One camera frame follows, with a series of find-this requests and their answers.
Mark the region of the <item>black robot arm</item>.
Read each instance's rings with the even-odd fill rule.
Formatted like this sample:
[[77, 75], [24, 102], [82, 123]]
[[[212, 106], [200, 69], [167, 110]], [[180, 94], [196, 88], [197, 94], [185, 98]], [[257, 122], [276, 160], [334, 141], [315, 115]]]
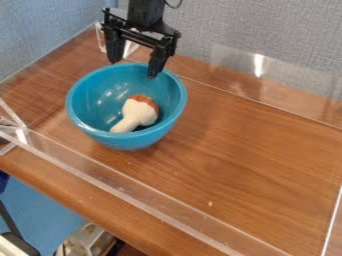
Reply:
[[163, 20], [164, 6], [172, 9], [167, 0], [128, 0], [127, 17], [114, 15], [109, 8], [102, 10], [106, 58], [112, 64], [123, 59], [125, 41], [152, 49], [147, 77], [153, 79], [163, 71], [167, 60], [175, 55], [181, 33], [169, 27]]

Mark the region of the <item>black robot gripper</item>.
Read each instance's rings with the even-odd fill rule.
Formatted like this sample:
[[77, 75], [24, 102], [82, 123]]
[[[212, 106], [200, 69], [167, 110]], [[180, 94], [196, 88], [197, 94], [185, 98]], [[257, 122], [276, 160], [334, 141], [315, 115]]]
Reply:
[[147, 77], [153, 79], [164, 68], [168, 55], [175, 54], [177, 40], [181, 37], [180, 32], [164, 23], [164, 7], [129, 6], [125, 18], [105, 7], [102, 14], [101, 30], [109, 62], [116, 63], [121, 60], [127, 41], [151, 48]]

